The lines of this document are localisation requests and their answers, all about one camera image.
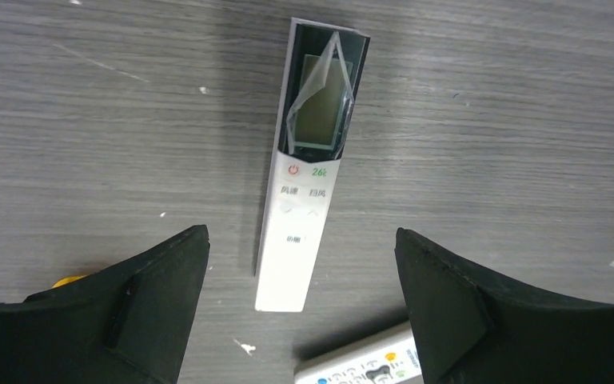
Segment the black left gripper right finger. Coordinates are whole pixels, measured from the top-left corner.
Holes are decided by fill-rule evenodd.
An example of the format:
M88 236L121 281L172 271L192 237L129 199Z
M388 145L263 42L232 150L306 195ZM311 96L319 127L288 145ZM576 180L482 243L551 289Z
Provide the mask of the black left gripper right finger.
M541 289L413 230L395 256L427 383L614 383L614 304Z

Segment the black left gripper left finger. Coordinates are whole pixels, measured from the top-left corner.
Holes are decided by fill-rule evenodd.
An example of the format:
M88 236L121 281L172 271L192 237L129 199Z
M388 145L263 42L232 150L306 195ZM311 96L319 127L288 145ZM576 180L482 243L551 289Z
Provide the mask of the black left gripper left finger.
M104 270L0 303L0 383L175 383L209 260L196 225Z

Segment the slim white remote control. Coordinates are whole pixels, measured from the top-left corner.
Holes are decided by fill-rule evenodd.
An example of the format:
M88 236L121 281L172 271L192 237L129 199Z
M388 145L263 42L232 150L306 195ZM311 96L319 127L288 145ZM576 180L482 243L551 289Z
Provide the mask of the slim white remote control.
M304 309L370 38L293 18L257 256L254 307Z

